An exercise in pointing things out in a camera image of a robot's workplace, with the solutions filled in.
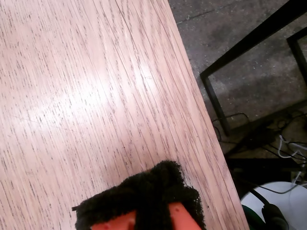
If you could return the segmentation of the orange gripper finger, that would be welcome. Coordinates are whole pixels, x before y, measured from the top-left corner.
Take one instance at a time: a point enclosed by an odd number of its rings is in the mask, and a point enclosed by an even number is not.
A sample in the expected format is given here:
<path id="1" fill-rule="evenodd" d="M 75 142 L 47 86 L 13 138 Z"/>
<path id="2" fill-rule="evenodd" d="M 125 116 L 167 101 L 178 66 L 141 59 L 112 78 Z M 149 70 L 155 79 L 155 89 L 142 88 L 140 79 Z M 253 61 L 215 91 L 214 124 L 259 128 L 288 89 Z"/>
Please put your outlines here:
<path id="1" fill-rule="evenodd" d="M 75 227 L 88 230 L 96 223 L 136 211 L 135 229 L 163 229 L 167 225 L 163 217 L 167 209 L 162 193 L 167 185 L 168 176 L 163 171 L 150 170 L 131 176 L 76 206 Z"/>
<path id="2" fill-rule="evenodd" d="M 165 160 L 147 171 L 147 207 L 158 218 L 155 226 L 162 230 L 174 229 L 169 210 L 172 203 L 182 204 L 200 229 L 206 229 L 199 192 L 185 185 L 177 162 Z"/>

